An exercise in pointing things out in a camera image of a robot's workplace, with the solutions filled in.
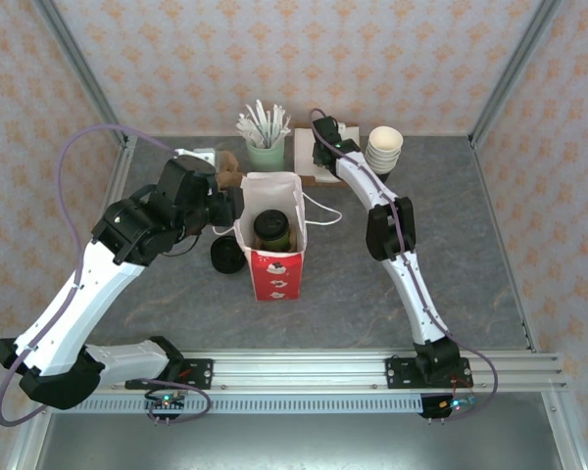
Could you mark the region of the right black mount plate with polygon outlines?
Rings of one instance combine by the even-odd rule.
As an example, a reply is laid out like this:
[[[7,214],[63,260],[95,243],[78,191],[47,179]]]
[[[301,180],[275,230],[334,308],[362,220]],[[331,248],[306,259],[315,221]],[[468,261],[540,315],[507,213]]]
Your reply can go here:
[[[461,357],[449,366],[426,371],[423,361],[418,357],[399,357],[385,359],[385,378],[389,389],[450,389],[473,386],[469,361]]]

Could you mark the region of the right aluminium frame post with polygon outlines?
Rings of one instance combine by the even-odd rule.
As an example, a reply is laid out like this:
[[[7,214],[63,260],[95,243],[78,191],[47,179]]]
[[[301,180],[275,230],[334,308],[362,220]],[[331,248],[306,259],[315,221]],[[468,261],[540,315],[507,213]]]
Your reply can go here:
[[[518,41],[510,59],[487,99],[472,132],[467,136],[470,147],[475,150],[484,140],[490,127],[503,109],[515,83],[519,80],[529,59],[539,45],[545,31],[563,0],[540,0],[538,8]]]

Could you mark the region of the black plastic cup lid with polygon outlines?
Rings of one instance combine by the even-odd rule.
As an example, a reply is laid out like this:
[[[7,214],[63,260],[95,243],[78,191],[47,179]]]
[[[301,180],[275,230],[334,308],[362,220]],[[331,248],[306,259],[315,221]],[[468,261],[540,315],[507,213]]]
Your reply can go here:
[[[262,211],[253,222],[253,229],[257,237],[271,242],[289,233],[289,221],[284,212],[278,210]]]

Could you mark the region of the stack of black lids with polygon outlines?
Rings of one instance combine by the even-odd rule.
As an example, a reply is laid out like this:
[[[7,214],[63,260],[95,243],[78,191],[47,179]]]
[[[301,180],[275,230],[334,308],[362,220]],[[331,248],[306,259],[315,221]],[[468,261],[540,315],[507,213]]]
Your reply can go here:
[[[213,242],[210,257],[214,269],[222,274],[235,274],[247,263],[235,237],[230,235],[220,236]]]

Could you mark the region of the left lower frame post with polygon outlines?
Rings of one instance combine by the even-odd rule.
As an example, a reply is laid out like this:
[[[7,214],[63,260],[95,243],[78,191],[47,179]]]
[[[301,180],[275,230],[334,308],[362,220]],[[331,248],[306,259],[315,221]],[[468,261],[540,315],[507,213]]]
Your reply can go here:
[[[52,409],[44,408],[18,427],[17,438],[6,466],[7,470],[35,470],[52,417]]]

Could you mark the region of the stack of pulp cup carriers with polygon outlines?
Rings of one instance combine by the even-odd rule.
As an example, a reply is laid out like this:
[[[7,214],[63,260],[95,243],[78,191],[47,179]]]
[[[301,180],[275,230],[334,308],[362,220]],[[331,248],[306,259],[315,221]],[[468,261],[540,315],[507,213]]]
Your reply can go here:
[[[220,189],[239,187],[244,174],[239,169],[239,161],[228,151],[218,152],[219,169],[216,180]]]

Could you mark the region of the aluminium frame post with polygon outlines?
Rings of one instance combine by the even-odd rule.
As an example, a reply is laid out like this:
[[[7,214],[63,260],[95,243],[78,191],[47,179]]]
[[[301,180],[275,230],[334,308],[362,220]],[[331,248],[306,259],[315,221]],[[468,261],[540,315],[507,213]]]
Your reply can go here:
[[[484,140],[490,127],[503,109],[515,83],[519,80],[529,59],[539,45],[545,31],[563,0],[540,0],[538,8],[518,41],[510,59],[487,99],[472,132],[467,136],[470,147],[475,150]]]
[[[76,78],[104,123],[119,124],[103,88],[64,19],[55,0],[31,0],[36,11],[55,37]]]

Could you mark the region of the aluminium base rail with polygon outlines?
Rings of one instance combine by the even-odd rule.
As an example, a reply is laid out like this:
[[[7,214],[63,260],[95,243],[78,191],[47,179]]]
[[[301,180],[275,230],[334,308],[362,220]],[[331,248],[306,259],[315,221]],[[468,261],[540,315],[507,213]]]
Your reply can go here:
[[[569,391],[572,380],[556,353],[493,350],[479,356],[463,352],[469,361],[472,390],[500,392]],[[415,354],[407,350],[198,350],[189,358],[214,362],[211,391],[215,394],[389,394],[385,360]]]

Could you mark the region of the stack of paper cups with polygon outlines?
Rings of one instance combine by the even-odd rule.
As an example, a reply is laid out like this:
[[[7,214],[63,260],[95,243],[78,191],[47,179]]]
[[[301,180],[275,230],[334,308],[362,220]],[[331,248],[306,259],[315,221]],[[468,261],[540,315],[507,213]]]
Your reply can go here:
[[[389,126],[379,126],[368,136],[365,158],[368,166],[376,174],[386,174],[393,170],[401,155],[404,144],[403,135]]]

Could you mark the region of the left aluminium frame post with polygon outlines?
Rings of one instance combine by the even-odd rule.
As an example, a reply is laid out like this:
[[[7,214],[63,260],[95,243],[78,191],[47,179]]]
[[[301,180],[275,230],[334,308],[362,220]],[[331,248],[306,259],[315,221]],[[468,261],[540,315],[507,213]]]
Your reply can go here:
[[[64,19],[55,0],[31,0],[36,11],[55,37],[76,78],[104,123],[119,124],[103,88]]]

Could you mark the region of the controller board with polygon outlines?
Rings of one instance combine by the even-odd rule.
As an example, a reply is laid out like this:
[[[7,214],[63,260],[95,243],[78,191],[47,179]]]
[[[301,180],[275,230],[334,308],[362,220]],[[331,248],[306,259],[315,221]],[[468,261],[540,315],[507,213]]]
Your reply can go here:
[[[144,398],[147,401],[147,414],[155,423],[170,424],[185,408],[185,397],[180,392],[158,394],[155,390],[150,390],[144,394]]]
[[[419,416],[428,422],[444,421],[454,411],[473,406],[476,402],[475,396],[455,397],[450,394],[426,394],[421,396],[422,412]]]

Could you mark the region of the left controller board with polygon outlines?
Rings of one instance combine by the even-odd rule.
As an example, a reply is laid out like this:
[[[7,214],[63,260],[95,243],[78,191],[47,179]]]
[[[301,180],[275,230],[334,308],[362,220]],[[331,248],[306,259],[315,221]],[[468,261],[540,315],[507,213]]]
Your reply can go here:
[[[158,394],[155,390],[150,390],[144,394],[144,398],[147,401],[147,414],[155,423],[170,424],[185,408],[185,397],[180,392]]]

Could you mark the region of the red white paper bag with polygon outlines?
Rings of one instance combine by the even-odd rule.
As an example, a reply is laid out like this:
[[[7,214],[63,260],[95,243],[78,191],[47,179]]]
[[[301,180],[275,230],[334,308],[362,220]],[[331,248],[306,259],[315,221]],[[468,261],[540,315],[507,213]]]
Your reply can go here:
[[[305,253],[308,244],[307,228],[313,225],[306,217],[308,197],[300,176],[293,172],[251,172],[244,175],[243,214],[236,224],[219,234],[234,236],[243,251],[250,269],[250,277],[258,301],[296,300],[300,296]],[[270,253],[252,248],[257,237],[253,222],[266,210],[284,212],[290,225],[290,237],[297,242],[296,253]]]

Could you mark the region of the mint green holder cup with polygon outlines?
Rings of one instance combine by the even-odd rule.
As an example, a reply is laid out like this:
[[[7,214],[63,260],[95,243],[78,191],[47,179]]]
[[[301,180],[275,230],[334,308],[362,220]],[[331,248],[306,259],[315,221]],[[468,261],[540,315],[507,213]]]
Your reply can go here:
[[[285,141],[279,134],[273,144],[260,148],[251,139],[246,139],[247,154],[254,171],[274,172],[285,170]]]

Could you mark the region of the black mount plate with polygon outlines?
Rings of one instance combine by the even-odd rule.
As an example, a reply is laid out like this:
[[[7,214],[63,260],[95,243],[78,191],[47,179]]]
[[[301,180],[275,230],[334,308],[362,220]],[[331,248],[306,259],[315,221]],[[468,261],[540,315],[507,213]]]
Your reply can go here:
[[[176,358],[155,377],[155,380],[210,390],[213,368],[214,361],[209,358]]]
[[[469,361],[461,357],[449,366],[426,371],[423,361],[418,357],[399,357],[385,359],[385,378],[389,389],[450,389],[473,386]]]

